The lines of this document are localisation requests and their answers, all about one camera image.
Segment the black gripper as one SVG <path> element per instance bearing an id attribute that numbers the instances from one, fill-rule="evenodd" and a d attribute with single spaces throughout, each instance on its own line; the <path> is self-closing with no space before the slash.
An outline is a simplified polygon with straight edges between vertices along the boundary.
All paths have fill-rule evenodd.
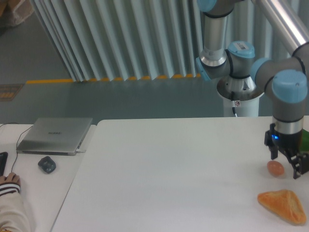
<path id="1" fill-rule="evenodd" d="M 294 172 L 293 179 L 309 171 L 309 153 L 300 152 L 302 130 L 294 134 L 284 134 L 276 130 L 275 123 L 271 123 L 269 130 L 265 132 L 264 145 L 270 150 L 271 160 L 278 157 L 278 152 L 283 153 Z"/>

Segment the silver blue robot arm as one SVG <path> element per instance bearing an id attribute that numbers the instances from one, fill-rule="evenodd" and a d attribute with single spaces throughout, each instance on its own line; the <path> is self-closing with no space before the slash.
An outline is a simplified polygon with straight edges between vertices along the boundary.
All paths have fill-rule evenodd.
<path id="1" fill-rule="evenodd" d="M 309 153 L 304 142 L 303 121 L 309 80 L 309 31 L 284 0 L 256 0 L 290 57 L 280 62 L 255 59 L 254 47 L 245 41 L 225 46 L 227 17 L 234 0 L 200 0 L 197 5 L 205 16 L 204 48 L 196 59 L 205 80 L 219 78 L 218 93 L 229 100 L 234 116 L 238 102 L 265 94 L 272 100 L 272 123 L 264 143 L 271 158 L 282 153 L 291 164 L 293 177 L 309 170 Z"/>

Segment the cream sleeved forearm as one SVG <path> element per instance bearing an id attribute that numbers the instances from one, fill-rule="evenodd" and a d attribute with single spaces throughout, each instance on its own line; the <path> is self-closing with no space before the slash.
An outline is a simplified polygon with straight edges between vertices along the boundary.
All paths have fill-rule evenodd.
<path id="1" fill-rule="evenodd" d="M 0 185 L 0 231 L 31 232 L 31 225 L 20 195 L 20 185 L 4 182 Z"/>

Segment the person's hand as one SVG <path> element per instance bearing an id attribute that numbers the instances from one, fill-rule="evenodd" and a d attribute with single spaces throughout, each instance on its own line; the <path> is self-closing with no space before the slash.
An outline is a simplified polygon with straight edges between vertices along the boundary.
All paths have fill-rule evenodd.
<path id="1" fill-rule="evenodd" d="M 14 172 L 9 173 L 8 176 L 3 175 L 0 177 L 0 184 L 16 184 L 21 186 L 20 176 Z"/>

